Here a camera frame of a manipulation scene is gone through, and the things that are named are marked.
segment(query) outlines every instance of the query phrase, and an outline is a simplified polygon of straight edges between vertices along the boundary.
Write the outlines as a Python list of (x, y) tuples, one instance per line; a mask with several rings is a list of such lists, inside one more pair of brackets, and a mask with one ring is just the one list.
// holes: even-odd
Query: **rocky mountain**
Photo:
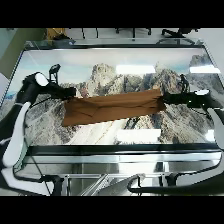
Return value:
[[(202, 63), (203, 60), (200, 56), (193, 56), (191, 64), (196, 65)], [(209, 79), (207, 77), (206, 81), (192, 75), (187, 75), (187, 79), (199, 89), (209, 86), (209, 89), (216, 94), (223, 91), (214, 76), (210, 76)], [(160, 88), (161, 92), (179, 93), (179, 81), (180, 78), (175, 71), (160, 63), (157, 63), (155, 74), (145, 74), (143, 77), (116, 74), (112, 66), (97, 64), (93, 67), (92, 74), (86, 82), (64, 83), (62, 86), (76, 87), (78, 97), (91, 97), (138, 92), (153, 88)], [(41, 95), (37, 102), (47, 97), (47, 95)], [(0, 110), (0, 119), (7, 114), (13, 102), (14, 98), (4, 101), (2, 110)], [(31, 145), (125, 144), (125, 142), (117, 140), (118, 130), (161, 129), (159, 138), (161, 143), (202, 143), (206, 142), (204, 136), (207, 130), (213, 128), (212, 122), (204, 115), (192, 111), (185, 105), (167, 105), (166, 111), (153, 115), (67, 128), (61, 126), (64, 113), (65, 109), (60, 100), (47, 100), (29, 110), (26, 118), (28, 142)]]

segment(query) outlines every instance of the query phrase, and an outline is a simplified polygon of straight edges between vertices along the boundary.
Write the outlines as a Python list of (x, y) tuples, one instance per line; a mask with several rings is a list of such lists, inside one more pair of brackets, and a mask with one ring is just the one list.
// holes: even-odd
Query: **sky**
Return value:
[(18, 91), (22, 80), (35, 72), (46, 77), (52, 65), (60, 64), (59, 83), (80, 83), (89, 79), (93, 66), (105, 63), (116, 65), (153, 65), (177, 73), (187, 73), (193, 55), (203, 55), (201, 48), (95, 48), (66, 50), (32, 50), (23, 53), (9, 91)]

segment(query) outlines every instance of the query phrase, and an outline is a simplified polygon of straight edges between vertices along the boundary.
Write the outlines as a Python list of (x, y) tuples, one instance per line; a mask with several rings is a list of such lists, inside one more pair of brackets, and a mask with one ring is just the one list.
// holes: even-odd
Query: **floor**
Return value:
[[(168, 28), (170, 30), (176, 31), (177, 28)], [(161, 37), (161, 28), (152, 28), (152, 35), (148, 36), (148, 31), (145, 28), (136, 29), (136, 38), (159, 38)], [(86, 39), (96, 38), (95, 28), (84, 28)], [(116, 34), (114, 28), (98, 28), (99, 38), (131, 38), (132, 29), (122, 30), (119, 34)], [(82, 39), (81, 28), (66, 29), (66, 34), (73, 39)], [(224, 74), (224, 63), (223, 63), (223, 53), (224, 52), (224, 29), (223, 28), (202, 28), (197, 33), (192, 31), (192, 33), (186, 35), (191, 38), (201, 38), (203, 39), (217, 63), (219, 69)], [(28, 173), (38, 173), (36, 167), (32, 165), (27, 166), (29, 170)], [(42, 165), (41, 170), (43, 173), (73, 173), (74, 167), (70, 165)], [(0, 189), (0, 195), (16, 195), (14, 192), (3, 191)]]

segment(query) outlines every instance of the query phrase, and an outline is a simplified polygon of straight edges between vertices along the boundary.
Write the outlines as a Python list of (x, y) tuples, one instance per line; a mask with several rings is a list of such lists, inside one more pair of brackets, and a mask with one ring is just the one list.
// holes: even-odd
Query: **folded brown towel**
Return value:
[(166, 109), (159, 89), (112, 96), (75, 97), (64, 105), (64, 127), (155, 114)]

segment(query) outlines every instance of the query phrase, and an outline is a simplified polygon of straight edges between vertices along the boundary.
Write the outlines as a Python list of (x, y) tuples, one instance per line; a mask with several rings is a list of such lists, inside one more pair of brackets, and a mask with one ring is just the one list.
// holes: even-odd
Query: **tabletop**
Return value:
[[(190, 91), (209, 89), (224, 105), (223, 77), (203, 42), (197, 40), (195, 45), (190, 45), (184, 40), (182, 44), (180, 40), (174, 44), (147, 41), (99, 39), (81, 43), (73, 40), (27, 43), (1, 105), (0, 120), (12, 107), (22, 80), (35, 72), (48, 77), (54, 64), (61, 65), (59, 84), (76, 87), (78, 97), (145, 91), (159, 88), (161, 83), (170, 93), (180, 93), (180, 75), (183, 74)], [(37, 102), (47, 97), (39, 96)], [(167, 105), (167, 109), (158, 114), (62, 127), (63, 103), (47, 100), (27, 113), (25, 134), (33, 146), (215, 144), (213, 123), (200, 112), (186, 105)]]

